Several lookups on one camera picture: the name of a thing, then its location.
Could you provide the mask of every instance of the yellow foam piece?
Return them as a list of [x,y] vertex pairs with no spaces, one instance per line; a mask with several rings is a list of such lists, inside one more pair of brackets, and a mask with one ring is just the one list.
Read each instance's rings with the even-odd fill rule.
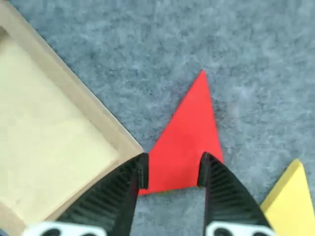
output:
[[315,236],[315,215],[303,164],[295,159],[261,204],[278,236]]

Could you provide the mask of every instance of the red foam piece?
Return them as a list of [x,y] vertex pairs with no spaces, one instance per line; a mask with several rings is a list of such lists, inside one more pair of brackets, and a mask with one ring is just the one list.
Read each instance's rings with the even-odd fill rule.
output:
[[196,186],[205,151],[223,162],[207,76],[202,71],[150,151],[149,189],[139,194]]

